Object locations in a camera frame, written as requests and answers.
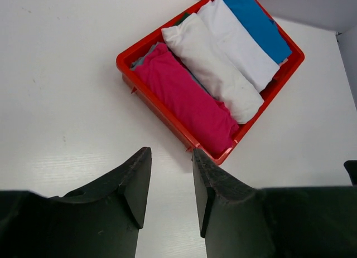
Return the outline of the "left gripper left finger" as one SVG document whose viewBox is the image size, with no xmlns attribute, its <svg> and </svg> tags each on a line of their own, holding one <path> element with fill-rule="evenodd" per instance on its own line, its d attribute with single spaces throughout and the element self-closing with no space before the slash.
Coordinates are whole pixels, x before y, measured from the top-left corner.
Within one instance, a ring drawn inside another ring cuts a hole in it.
<svg viewBox="0 0 357 258">
<path fill-rule="evenodd" d="M 134 257 L 144 225 L 152 152 L 63 197 L 1 192 L 2 257 Z"/>
</svg>

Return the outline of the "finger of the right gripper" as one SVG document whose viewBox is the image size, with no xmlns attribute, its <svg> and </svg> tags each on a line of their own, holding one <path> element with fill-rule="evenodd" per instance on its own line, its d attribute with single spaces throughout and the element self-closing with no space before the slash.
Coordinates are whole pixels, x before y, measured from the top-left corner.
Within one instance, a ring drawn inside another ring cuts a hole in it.
<svg viewBox="0 0 357 258">
<path fill-rule="evenodd" d="M 347 160 L 344 167 L 350 177 L 352 185 L 357 185 L 357 160 Z"/>
</svg>

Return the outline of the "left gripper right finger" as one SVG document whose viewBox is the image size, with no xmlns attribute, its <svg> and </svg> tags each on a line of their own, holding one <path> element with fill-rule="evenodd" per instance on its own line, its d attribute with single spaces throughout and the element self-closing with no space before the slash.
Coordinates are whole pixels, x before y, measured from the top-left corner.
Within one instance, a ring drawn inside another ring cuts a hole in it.
<svg viewBox="0 0 357 258">
<path fill-rule="evenodd" d="M 192 154 L 208 257 L 355 257 L 356 185 L 255 189 Z"/>
</svg>

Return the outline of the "red plastic tray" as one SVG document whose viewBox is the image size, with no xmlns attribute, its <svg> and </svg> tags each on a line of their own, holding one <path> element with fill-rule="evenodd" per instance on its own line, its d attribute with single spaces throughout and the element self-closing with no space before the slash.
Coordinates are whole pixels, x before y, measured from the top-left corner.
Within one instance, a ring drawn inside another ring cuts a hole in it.
<svg viewBox="0 0 357 258">
<path fill-rule="evenodd" d="M 116 58 L 116 65 L 118 70 L 122 73 L 123 81 L 132 89 L 132 93 L 137 94 L 137 96 L 147 105 L 148 108 L 150 108 L 150 110 L 161 120 L 161 122 L 163 122 L 164 125 L 167 126 L 169 130 L 185 145 L 187 151 L 191 152 L 194 148 L 201 148 L 215 162 L 215 164 L 221 165 L 254 125 L 254 123 L 259 119 L 279 91 L 284 87 L 285 83 L 303 63 L 305 55 L 293 39 L 285 33 L 281 26 L 276 24 L 280 35 L 292 50 L 292 54 L 280 67 L 273 80 L 260 93 L 264 99 L 263 105 L 259 108 L 252 120 L 239 127 L 239 130 L 233 135 L 232 146 L 219 155 L 211 155 L 211 153 L 201 145 L 201 142 L 183 126 L 183 124 L 167 109 L 167 107 L 159 101 L 154 93 L 141 82 L 140 78 L 137 77 L 132 70 L 130 70 L 131 63 L 144 56 L 154 43 L 163 42 L 161 29 L 172 26 L 180 18 L 182 18 L 183 15 L 183 12 L 178 14 L 176 17 L 169 20 L 164 25 L 121 52 Z"/>
</svg>

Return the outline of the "pink t-shirt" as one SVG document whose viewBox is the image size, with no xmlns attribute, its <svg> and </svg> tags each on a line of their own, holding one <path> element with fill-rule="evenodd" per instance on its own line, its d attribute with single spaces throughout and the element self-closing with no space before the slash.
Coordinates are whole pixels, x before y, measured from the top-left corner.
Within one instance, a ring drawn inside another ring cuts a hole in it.
<svg viewBox="0 0 357 258">
<path fill-rule="evenodd" d="M 232 146 L 238 131 L 223 102 L 207 94 L 160 43 L 134 73 L 212 155 Z"/>
</svg>

